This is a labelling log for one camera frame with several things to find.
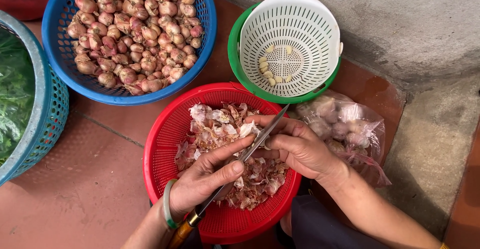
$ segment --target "white colander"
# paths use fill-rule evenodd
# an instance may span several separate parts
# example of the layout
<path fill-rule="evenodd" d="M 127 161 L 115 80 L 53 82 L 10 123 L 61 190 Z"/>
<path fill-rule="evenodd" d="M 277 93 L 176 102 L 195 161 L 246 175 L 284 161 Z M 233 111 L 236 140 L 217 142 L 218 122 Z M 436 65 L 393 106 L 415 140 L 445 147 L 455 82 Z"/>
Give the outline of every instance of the white colander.
<path fill-rule="evenodd" d="M 321 86 L 337 67 L 343 44 L 337 21 L 319 0 L 265 0 L 248 16 L 240 33 L 240 63 L 251 82 L 268 93 L 294 97 Z M 266 53 L 270 45 L 273 52 Z M 286 47 L 292 47 L 290 55 Z M 284 79 L 271 87 L 259 70 Z M 291 81 L 285 82 L 288 75 Z"/>

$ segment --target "red plastic basket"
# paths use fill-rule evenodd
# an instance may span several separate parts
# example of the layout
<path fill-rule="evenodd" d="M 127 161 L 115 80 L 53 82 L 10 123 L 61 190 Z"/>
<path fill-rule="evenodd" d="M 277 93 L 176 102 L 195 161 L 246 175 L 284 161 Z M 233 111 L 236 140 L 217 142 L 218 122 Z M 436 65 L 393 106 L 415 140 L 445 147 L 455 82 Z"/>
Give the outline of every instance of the red plastic basket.
<path fill-rule="evenodd" d="M 220 108 L 222 102 L 246 103 L 260 110 L 263 115 L 277 114 L 282 109 L 278 104 L 260 99 L 234 82 L 203 85 L 176 98 L 156 119 L 145 144 L 143 178 L 152 203 L 162 196 L 167 182 L 177 178 L 178 170 L 173 158 L 177 153 L 177 144 L 183 142 L 190 131 L 191 117 L 188 109 L 197 103 Z M 202 242 L 243 242 L 266 231 L 290 208 L 301 178 L 294 170 L 287 170 L 285 184 L 273 197 L 251 212 L 229 208 L 226 202 L 222 202 L 221 207 L 211 204 L 199 226 Z"/>

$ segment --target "plastic bag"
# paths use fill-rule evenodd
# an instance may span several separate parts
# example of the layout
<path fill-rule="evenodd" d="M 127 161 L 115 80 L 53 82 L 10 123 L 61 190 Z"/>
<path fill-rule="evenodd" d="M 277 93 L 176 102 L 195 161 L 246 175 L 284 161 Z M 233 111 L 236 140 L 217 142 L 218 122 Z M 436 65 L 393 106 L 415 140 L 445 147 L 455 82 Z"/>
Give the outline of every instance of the plastic bag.
<path fill-rule="evenodd" d="M 0 166 L 27 128 L 35 97 L 35 72 L 22 41 L 0 28 Z"/>
<path fill-rule="evenodd" d="M 370 185 L 380 188 L 391 184 L 379 165 L 385 125 L 375 111 L 326 90 L 315 99 L 297 104 L 295 114 Z"/>

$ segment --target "blue plastic basket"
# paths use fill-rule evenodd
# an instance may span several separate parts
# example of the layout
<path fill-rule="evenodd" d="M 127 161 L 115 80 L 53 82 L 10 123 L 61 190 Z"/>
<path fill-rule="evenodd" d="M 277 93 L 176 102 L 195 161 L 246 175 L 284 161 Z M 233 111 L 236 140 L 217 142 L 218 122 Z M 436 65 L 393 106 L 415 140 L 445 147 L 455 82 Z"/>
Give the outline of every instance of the blue plastic basket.
<path fill-rule="evenodd" d="M 125 88 L 108 89 L 99 84 L 95 77 L 81 74 L 75 66 L 73 41 L 63 30 L 78 10 L 74 0 L 49 0 L 43 15 L 43 46 L 53 70 L 76 92 L 110 105 L 143 105 L 164 99 L 189 84 L 203 69 L 212 54 L 217 34 L 217 13 L 213 0 L 195 0 L 197 18 L 205 31 L 202 45 L 197 49 L 198 61 L 179 80 L 172 85 L 145 95 L 131 95 Z"/>
<path fill-rule="evenodd" d="M 22 139 L 0 167 L 0 185 L 40 161 L 55 145 L 68 116 L 67 86 L 47 62 L 34 34 L 14 17 L 0 10 L 0 29 L 9 30 L 24 43 L 35 71 L 33 110 Z"/>

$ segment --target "green bangle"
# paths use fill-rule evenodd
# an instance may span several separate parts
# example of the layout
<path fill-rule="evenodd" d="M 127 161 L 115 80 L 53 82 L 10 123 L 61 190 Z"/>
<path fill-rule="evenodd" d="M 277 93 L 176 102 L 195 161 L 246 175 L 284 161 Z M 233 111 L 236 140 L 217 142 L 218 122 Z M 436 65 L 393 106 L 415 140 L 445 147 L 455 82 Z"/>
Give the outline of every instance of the green bangle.
<path fill-rule="evenodd" d="M 166 220 L 166 224 L 172 228 L 172 229 L 177 229 L 180 224 L 177 224 L 176 222 L 173 221 L 172 215 L 170 214 L 170 189 L 172 188 L 172 185 L 177 181 L 177 179 L 171 179 L 166 183 L 165 189 L 163 190 L 163 215 Z"/>

